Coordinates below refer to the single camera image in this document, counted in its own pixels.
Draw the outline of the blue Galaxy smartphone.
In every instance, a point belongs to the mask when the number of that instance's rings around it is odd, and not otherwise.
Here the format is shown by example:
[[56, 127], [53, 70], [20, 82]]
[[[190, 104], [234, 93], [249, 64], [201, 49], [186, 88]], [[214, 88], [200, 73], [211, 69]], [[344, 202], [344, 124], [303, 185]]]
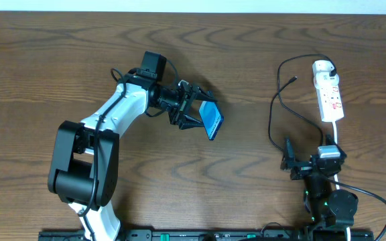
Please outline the blue Galaxy smartphone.
[[224, 122], [224, 116], [216, 102], [203, 101], [199, 108], [199, 114], [204, 124], [208, 139], [213, 141]]

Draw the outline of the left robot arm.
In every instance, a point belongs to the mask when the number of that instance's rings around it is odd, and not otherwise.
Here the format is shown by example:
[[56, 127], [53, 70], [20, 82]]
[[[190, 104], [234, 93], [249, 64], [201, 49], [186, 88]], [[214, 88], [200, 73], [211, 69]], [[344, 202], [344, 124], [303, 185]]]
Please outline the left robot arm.
[[156, 108], [182, 130], [203, 127], [188, 114], [192, 103], [216, 102], [211, 92], [184, 80], [174, 89], [160, 85], [163, 72], [131, 69], [116, 79], [116, 91], [95, 113], [58, 127], [48, 189], [76, 212], [87, 240], [115, 240], [121, 229], [111, 198], [118, 178], [119, 140], [131, 123]]

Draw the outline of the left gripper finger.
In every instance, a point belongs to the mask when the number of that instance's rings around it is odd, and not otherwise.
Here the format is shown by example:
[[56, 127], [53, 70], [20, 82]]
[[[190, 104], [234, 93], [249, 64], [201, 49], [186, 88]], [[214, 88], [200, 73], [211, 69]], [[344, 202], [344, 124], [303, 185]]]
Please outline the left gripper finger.
[[186, 130], [186, 129], [196, 128], [196, 127], [203, 127], [204, 123], [194, 117], [183, 114], [178, 119], [178, 126], [180, 130]]
[[213, 96], [212, 92], [206, 92], [199, 86], [193, 87], [193, 93], [194, 93], [194, 100], [217, 102], [217, 99]]

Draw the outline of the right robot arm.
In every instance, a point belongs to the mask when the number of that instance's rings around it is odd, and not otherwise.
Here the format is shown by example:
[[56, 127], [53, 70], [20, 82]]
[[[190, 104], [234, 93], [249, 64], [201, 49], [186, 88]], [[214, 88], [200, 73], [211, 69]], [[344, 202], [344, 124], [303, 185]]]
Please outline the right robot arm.
[[345, 159], [346, 153], [330, 135], [309, 161], [296, 158], [294, 146], [285, 139], [281, 169], [290, 172], [290, 179], [304, 182], [307, 206], [317, 228], [344, 230], [354, 224], [358, 197], [345, 189], [333, 189], [331, 184]]

